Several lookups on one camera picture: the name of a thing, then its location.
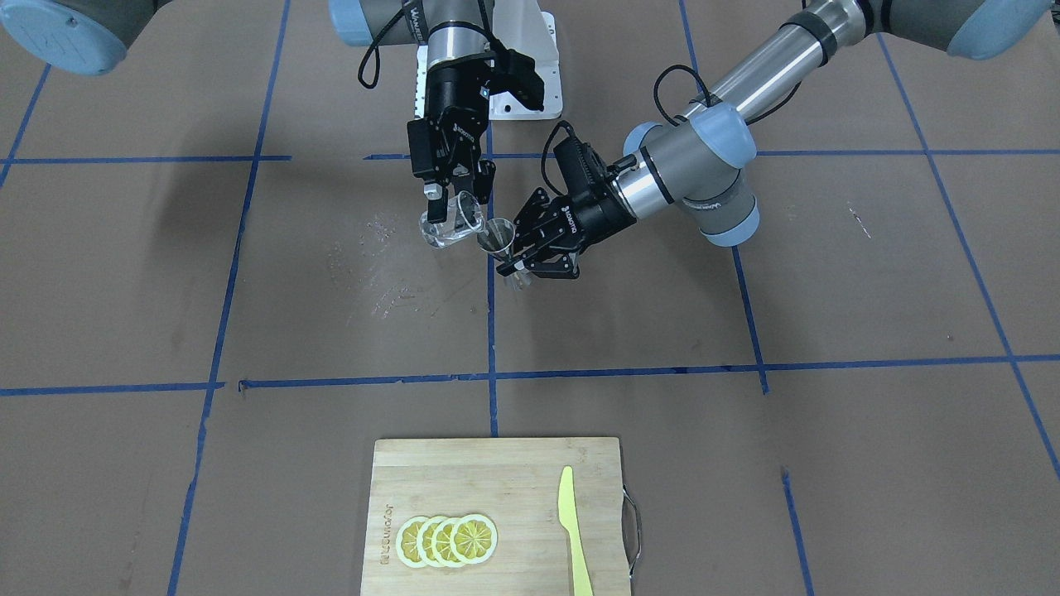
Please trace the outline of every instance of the white bracket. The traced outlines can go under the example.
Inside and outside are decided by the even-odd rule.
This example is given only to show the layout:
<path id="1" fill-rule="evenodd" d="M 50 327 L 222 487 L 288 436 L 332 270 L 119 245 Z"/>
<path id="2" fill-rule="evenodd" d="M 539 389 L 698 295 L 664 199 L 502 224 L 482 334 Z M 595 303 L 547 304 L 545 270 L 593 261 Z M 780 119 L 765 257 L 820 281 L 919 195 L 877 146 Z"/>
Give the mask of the white bracket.
<path id="1" fill-rule="evenodd" d="M 560 51 L 555 43 L 555 17 L 537 5 L 536 0 L 496 0 L 493 8 L 493 34 L 506 46 L 534 59 L 534 70 L 545 82 L 545 109 L 532 111 L 511 93 L 490 98 L 490 120 L 553 120 L 563 113 L 563 87 L 560 84 Z M 416 53 L 416 118 L 423 118 L 427 89 L 427 47 Z"/>

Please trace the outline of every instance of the yellow knife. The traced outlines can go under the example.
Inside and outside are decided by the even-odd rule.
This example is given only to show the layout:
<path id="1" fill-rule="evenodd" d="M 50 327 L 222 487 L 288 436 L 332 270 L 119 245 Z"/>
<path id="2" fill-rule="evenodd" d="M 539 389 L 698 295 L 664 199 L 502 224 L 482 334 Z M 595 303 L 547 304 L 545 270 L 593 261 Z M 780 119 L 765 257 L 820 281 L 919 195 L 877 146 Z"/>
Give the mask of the yellow knife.
<path id="1" fill-rule="evenodd" d="M 575 580 L 575 596 L 593 596 L 589 569 L 582 551 L 582 534 L 578 530 L 578 509 L 575 505 L 575 471 L 570 466 L 560 476 L 560 525 L 570 538 L 570 567 Z"/>

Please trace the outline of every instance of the lemon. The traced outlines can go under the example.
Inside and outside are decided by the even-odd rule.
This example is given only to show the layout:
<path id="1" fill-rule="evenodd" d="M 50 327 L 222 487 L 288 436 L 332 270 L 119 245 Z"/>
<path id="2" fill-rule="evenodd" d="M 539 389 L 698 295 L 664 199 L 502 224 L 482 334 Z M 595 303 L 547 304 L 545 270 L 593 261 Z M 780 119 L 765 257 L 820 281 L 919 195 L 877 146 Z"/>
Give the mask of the lemon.
<path id="1" fill-rule="evenodd" d="M 438 524 L 435 528 L 435 533 L 431 537 L 435 544 L 435 560 L 442 564 L 443 567 L 462 567 L 464 563 L 457 559 L 456 555 L 453 553 L 452 543 L 449 538 L 453 536 L 453 529 L 456 524 L 460 522 L 462 518 L 449 518 L 444 522 Z"/>
<path id="2" fill-rule="evenodd" d="M 435 558 L 435 530 L 438 524 L 448 520 L 446 515 L 435 515 L 420 526 L 416 532 L 416 551 L 420 560 L 431 567 L 441 567 L 442 564 Z"/>
<path id="3" fill-rule="evenodd" d="M 398 530 L 398 559 L 413 569 L 427 566 L 427 563 L 424 563 L 423 559 L 420 558 L 420 551 L 416 549 L 416 537 L 426 521 L 427 519 L 423 515 L 418 515 L 402 524 L 401 529 Z"/>
<path id="4" fill-rule="evenodd" d="M 497 526 L 479 513 L 464 515 L 454 526 L 449 548 L 461 563 L 481 563 L 497 548 Z"/>

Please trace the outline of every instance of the transparent glass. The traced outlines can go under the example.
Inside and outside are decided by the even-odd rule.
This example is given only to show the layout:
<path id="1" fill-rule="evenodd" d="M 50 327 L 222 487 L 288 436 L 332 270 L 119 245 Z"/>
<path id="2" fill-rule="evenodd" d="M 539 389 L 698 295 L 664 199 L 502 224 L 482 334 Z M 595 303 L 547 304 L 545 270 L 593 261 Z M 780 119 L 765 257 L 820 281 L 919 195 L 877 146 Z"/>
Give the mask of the transparent glass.
<path id="1" fill-rule="evenodd" d="M 441 224 L 427 222 L 427 212 L 420 216 L 420 231 L 435 248 L 452 246 L 473 233 L 482 231 L 485 218 L 475 195 L 463 191 L 449 198 L 448 214 Z"/>

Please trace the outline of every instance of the white mounting plate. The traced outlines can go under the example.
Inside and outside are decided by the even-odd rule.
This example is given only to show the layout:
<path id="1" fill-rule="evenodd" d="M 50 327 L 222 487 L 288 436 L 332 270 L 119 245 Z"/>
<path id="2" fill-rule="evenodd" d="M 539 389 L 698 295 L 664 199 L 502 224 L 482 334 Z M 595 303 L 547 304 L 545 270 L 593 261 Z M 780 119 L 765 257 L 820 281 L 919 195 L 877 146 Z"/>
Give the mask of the white mounting plate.
<path id="1" fill-rule="evenodd" d="M 555 17 L 541 12 L 548 27 L 548 35 L 555 43 Z M 563 87 L 560 85 L 560 60 L 538 60 L 534 70 L 545 82 L 545 109 L 532 111 L 518 102 L 511 93 L 500 93 L 490 98 L 490 120 L 553 120 L 563 113 Z"/>
<path id="2" fill-rule="evenodd" d="M 555 17 L 541 12 L 548 34 L 555 43 Z M 423 118 L 427 98 L 427 47 L 420 46 L 416 52 L 416 118 Z M 553 120 L 563 113 L 563 88 L 560 84 L 560 60 L 537 62 L 534 70 L 545 82 L 545 110 L 531 111 L 511 93 L 500 93 L 490 98 L 490 120 Z"/>

